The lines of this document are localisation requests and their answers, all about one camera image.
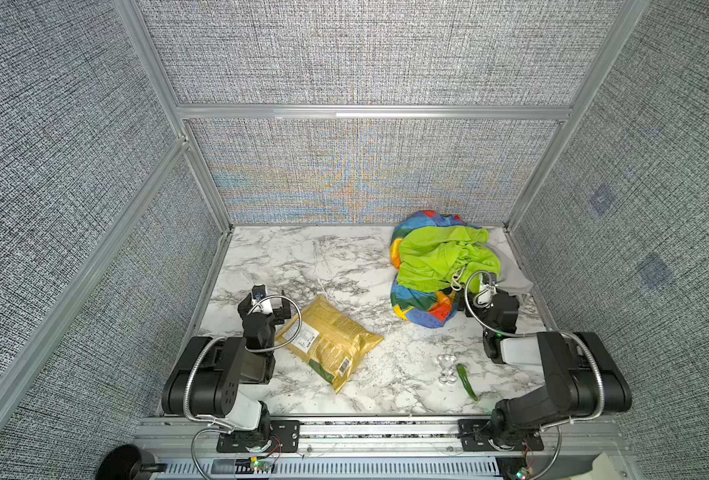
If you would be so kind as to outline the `rainbow striped cloth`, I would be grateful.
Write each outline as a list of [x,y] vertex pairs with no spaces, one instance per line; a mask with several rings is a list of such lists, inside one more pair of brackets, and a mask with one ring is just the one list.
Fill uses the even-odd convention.
[[[458,215],[444,215],[433,210],[421,210],[400,223],[394,230],[391,245],[391,261],[400,270],[401,258],[399,247],[413,231],[426,227],[468,226]],[[457,294],[448,287],[435,292],[420,292],[399,284],[394,280],[391,289],[392,308],[402,320],[430,328],[443,328],[458,310]]]

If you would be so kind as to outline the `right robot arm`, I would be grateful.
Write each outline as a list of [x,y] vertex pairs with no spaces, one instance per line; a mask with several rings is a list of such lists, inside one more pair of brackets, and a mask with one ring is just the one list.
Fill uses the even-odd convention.
[[539,434],[549,428],[631,409],[632,390],[597,334],[519,333],[518,298],[490,288],[465,295],[464,308],[483,326],[483,346],[492,362],[534,366],[544,375],[536,390],[498,401],[488,419],[461,421],[464,450],[539,451]]

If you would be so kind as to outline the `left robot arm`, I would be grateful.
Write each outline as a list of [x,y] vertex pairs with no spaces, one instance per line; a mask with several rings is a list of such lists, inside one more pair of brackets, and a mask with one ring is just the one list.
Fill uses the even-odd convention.
[[274,376],[276,330],[292,319],[298,306],[290,298],[266,293],[264,285],[238,304],[241,336],[194,336],[176,362],[162,390],[162,411],[190,422],[214,426],[240,440],[266,442],[270,413],[252,400],[243,385],[266,385]]

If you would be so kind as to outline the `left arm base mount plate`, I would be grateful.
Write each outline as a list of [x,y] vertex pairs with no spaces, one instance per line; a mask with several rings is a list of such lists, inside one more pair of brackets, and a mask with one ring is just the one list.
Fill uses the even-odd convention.
[[231,434],[220,434],[216,451],[218,453],[266,455],[272,451],[296,453],[300,440],[300,421],[270,420],[261,423],[252,431],[236,430]]

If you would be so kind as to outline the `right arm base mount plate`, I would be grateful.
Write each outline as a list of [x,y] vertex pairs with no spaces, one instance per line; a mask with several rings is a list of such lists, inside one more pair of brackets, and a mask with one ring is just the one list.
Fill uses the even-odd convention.
[[544,443],[537,430],[512,430],[496,426],[490,418],[472,418],[458,421],[460,439],[464,452],[536,452],[544,450]]

